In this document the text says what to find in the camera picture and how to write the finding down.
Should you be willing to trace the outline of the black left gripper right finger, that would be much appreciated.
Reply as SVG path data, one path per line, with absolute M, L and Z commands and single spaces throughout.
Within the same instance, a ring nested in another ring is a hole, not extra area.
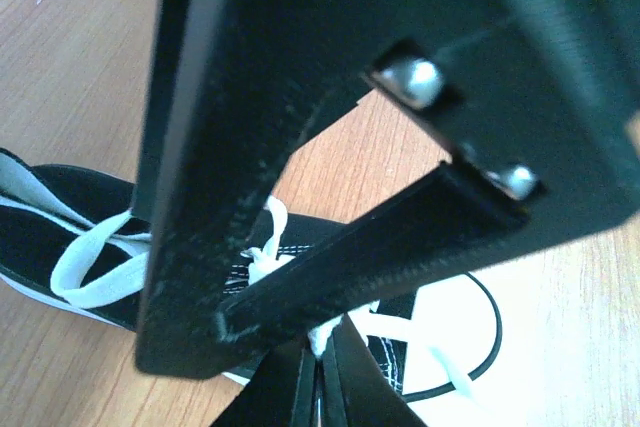
M 347 316 L 334 328 L 319 363 L 322 426 L 422 426 L 390 387 Z

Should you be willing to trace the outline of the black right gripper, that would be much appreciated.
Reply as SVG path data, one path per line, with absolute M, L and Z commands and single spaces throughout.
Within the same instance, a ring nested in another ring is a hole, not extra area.
M 639 0 L 309 0 L 321 77 L 349 111 L 379 87 L 480 175 L 539 179 L 490 265 L 616 226 L 639 207 Z

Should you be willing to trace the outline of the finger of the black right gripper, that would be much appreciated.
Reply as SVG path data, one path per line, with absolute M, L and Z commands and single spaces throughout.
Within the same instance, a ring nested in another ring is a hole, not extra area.
M 272 347 L 374 300 L 468 271 L 526 224 L 473 168 L 441 163 L 304 255 L 225 301 L 218 341 Z
M 135 363 L 206 379 L 237 249 L 291 154 L 346 114 L 309 0 L 159 0 L 136 217 L 151 224 Z

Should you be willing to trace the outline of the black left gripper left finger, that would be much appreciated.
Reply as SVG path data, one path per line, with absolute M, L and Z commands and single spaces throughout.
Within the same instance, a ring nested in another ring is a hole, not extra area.
M 250 382 L 212 427 L 311 427 L 315 424 L 316 359 L 296 339 L 269 352 Z

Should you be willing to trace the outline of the black canvas sneaker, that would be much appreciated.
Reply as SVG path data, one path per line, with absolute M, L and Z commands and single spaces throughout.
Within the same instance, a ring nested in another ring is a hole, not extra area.
M 1 277 L 39 302 L 127 330 L 136 327 L 151 247 L 129 204 L 131 183 L 66 165 L 1 154 Z M 348 317 L 382 375 L 407 403 L 473 396 L 503 340 L 499 307 L 461 274 Z

